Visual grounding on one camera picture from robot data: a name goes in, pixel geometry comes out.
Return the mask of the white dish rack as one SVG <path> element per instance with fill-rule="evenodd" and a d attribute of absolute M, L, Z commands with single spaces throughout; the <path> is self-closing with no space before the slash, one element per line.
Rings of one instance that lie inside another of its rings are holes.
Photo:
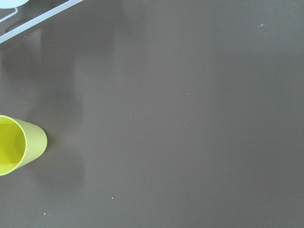
<path fill-rule="evenodd" d="M 2 0 L 0 42 L 4 43 L 81 2 L 81 0 Z"/>

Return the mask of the yellow plastic cup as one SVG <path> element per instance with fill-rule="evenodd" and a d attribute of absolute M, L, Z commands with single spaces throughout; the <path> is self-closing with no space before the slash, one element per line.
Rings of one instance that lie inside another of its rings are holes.
<path fill-rule="evenodd" d="M 0 116 L 0 174 L 7 175 L 40 157 L 47 148 L 47 135 L 39 126 Z"/>

